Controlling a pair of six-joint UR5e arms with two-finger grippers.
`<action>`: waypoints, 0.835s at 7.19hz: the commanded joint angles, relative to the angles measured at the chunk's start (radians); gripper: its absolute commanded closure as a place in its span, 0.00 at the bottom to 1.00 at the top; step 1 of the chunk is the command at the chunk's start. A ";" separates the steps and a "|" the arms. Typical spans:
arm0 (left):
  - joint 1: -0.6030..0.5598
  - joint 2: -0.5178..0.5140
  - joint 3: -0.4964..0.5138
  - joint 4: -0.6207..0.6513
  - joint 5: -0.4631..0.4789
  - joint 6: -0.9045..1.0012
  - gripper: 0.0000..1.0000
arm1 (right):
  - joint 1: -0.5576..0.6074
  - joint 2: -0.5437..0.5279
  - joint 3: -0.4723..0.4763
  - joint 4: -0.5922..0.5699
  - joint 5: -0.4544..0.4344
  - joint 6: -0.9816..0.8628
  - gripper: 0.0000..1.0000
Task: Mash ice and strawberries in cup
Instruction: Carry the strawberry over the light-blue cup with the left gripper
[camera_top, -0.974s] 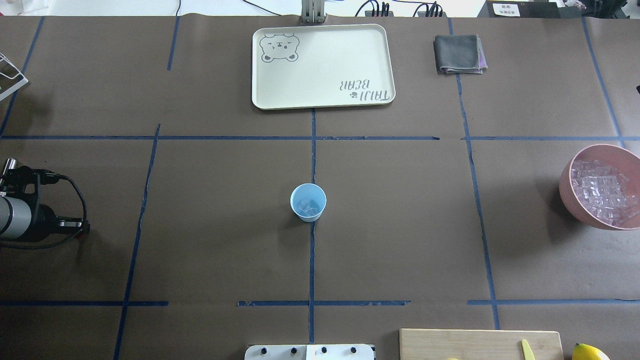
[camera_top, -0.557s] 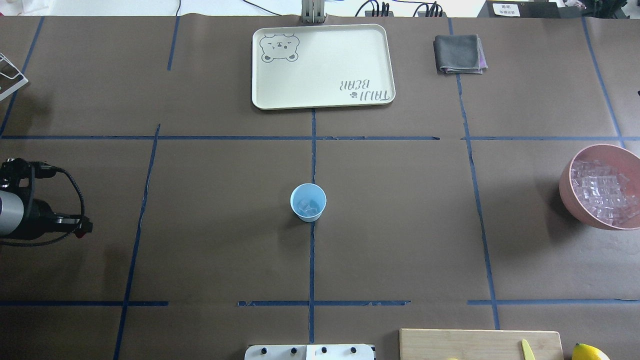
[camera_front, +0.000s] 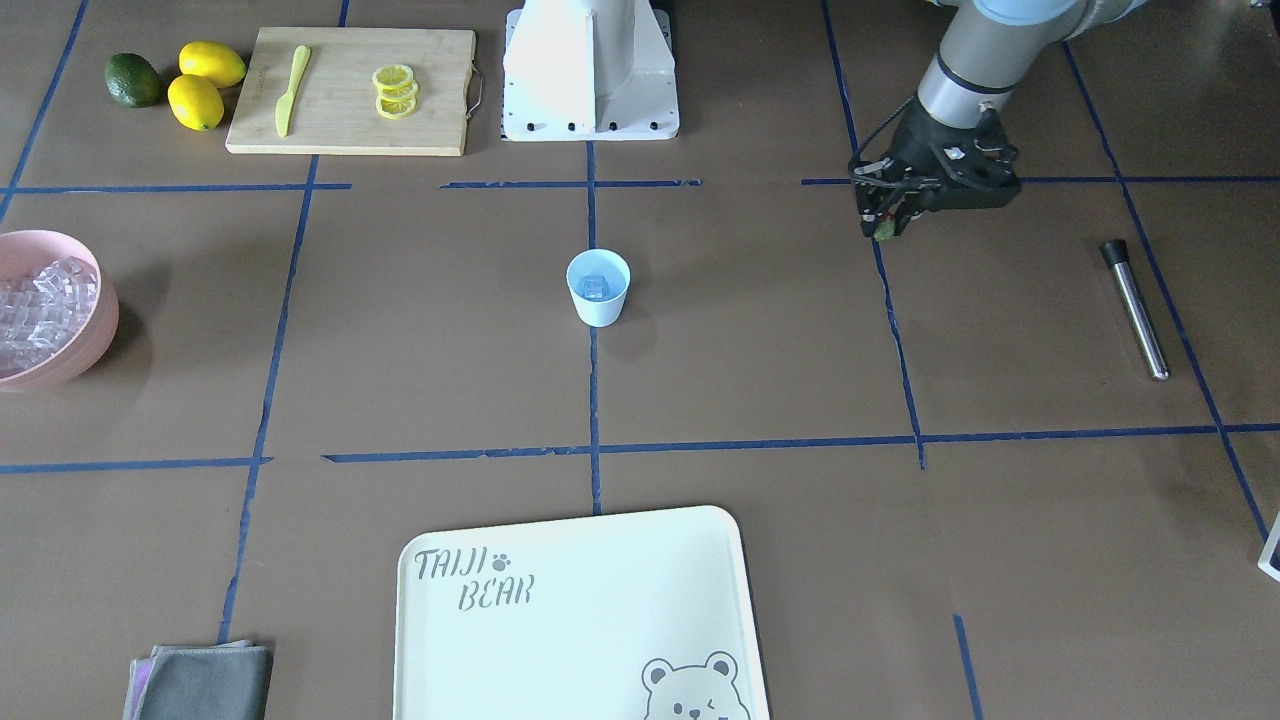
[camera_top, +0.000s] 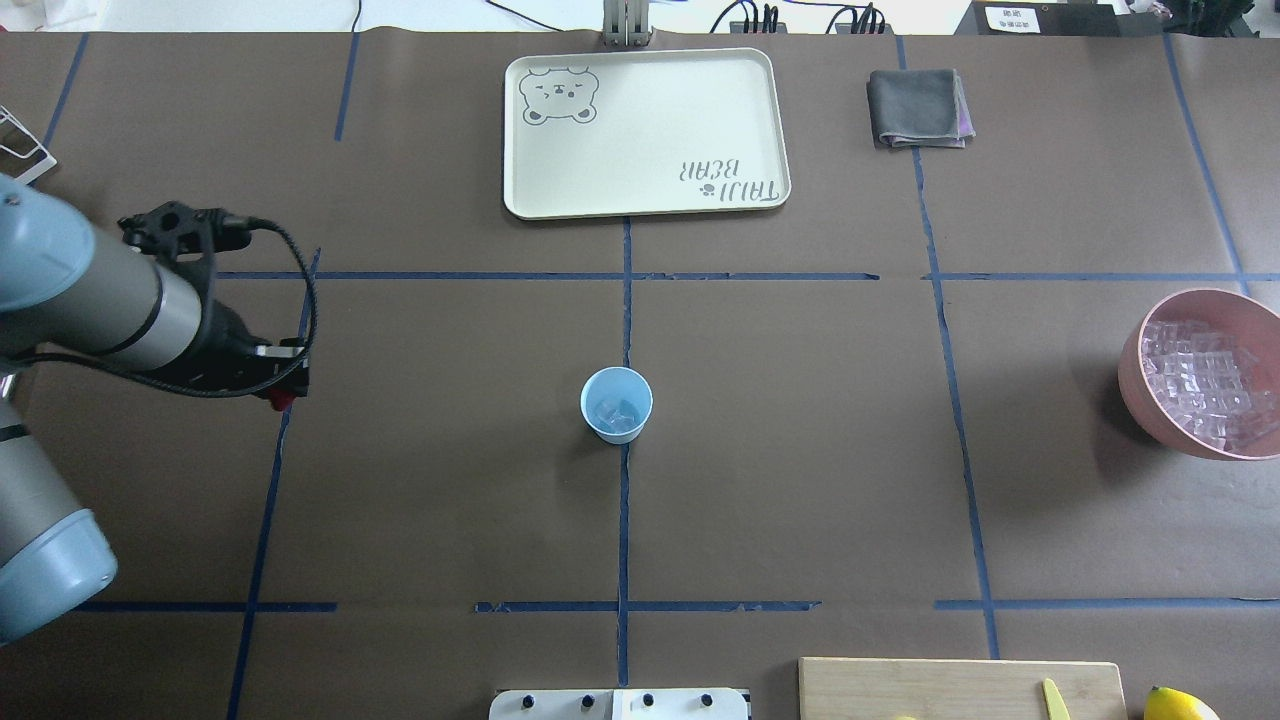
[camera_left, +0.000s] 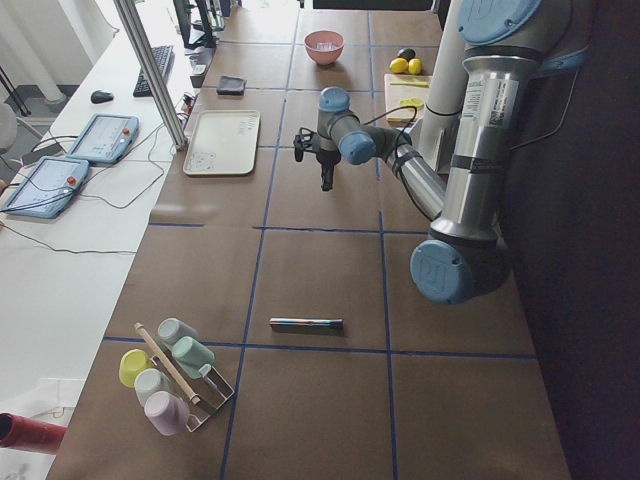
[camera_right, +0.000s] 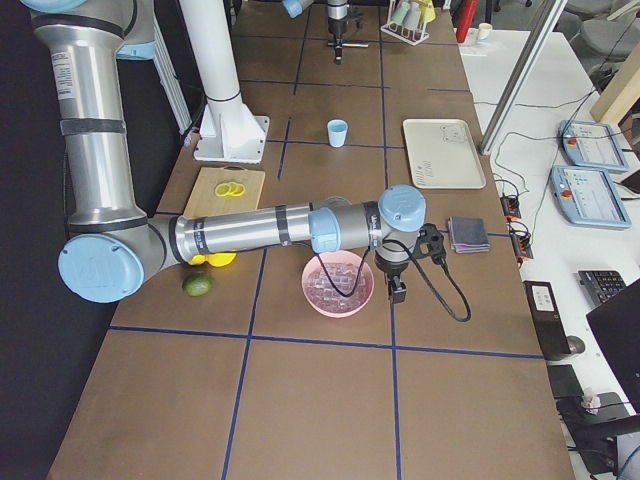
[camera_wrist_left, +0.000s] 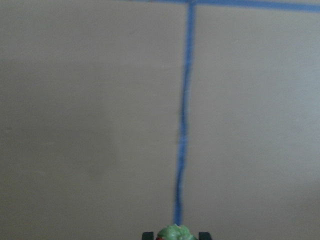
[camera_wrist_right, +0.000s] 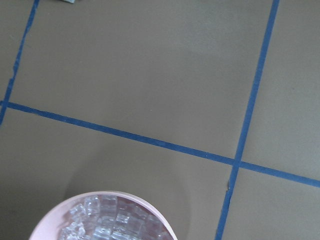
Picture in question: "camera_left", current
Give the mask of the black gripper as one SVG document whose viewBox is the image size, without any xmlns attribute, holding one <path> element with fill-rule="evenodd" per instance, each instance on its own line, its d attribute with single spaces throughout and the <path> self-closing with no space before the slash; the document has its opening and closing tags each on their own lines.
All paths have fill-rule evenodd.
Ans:
<svg viewBox="0 0 640 480">
<path fill-rule="evenodd" d="M 334 167 L 341 161 L 341 154 L 334 142 L 309 128 L 300 127 L 294 137 L 293 146 L 296 162 L 302 162 L 306 153 L 315 156 L 321 165 L 321 189 L 331 191 Z"/>
</svg>

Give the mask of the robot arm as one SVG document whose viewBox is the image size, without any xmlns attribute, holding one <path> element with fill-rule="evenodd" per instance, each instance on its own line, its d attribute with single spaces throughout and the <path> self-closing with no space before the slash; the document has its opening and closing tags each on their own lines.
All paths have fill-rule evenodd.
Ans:
<svg viewBox="0 0 640 480">
<path fill-rule="evenodd" d="M 378 158 L 389 166 L 430 222 L 410 260 L 428 299 L 459 304 L 506 280 L 496 220 L 522 97 L 531 79 L 580 67 L 594 8 L 591 1 L 453 1 L 417 140 L 362 123 L 339 87 L 321 92 L 316 129 L 296 135 L 295 156 L 316 156 L 324 190 L 340 161 Z"/>
</svg>

